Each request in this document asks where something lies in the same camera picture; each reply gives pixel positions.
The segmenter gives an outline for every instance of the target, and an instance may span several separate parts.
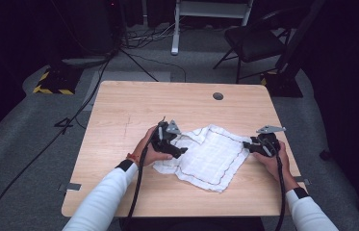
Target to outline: towel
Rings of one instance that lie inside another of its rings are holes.
[[[243,141],[251,142],[251,138],[233,135],[211,124],[179,135],[170,143],[188,147],[188,151],[178,159],[157,161],[153,167],[163,174],[176,174],[204,190],[221,193],[249,154]]]

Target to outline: hazard tape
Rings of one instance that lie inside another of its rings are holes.
[[[48,68],[33,89],[33,93],[75,94],[75,86],[50,86],[53,85],[50,81],[50,68]]]

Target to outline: wooden table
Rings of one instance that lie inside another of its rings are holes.
[[[214,99],[215,92],[224,98]],[[174,119],[182,132],[215,124],[239,136],[257,136],[256,130],[264,125],[281,126],[263,86],[105,81],[70,180],[82,187],[67,192],[63,215],[71,217],[86,195],[164,116],[167,121]],[[285,134],[276,135],[286,143],[293,176],[300,176]],[[116,217],[128,215],[136,183],[134,177]],[[248,156],[222,193],[145,167],[133,216],[277,216],[280,206],[278,184],[261,163]]]

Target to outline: white shelf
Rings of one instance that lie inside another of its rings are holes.
[[[181,1],[180,15],[244,18],[247,4]]]
[[[206,17],[228,17],[242,18],[242,25],[247,24],[250,16],[251,6],[254,0],[248,4],[243,3],[214,3],[214,2],[192,2],[176,0],[175,30],[172,42],[172,55],[179,53],[179,16],[206,16]]]

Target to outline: black wristband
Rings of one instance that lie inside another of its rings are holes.
[[[308,193],[301,187],[295,188],[294,192],[299,199],[309,196]]]
[[[119,163],[119,165],[117,167],[121,168],[124,171],[127,171],[128,168],[133,164],[134,162],[130,161],[130,160],[123,160],[121,163]]]

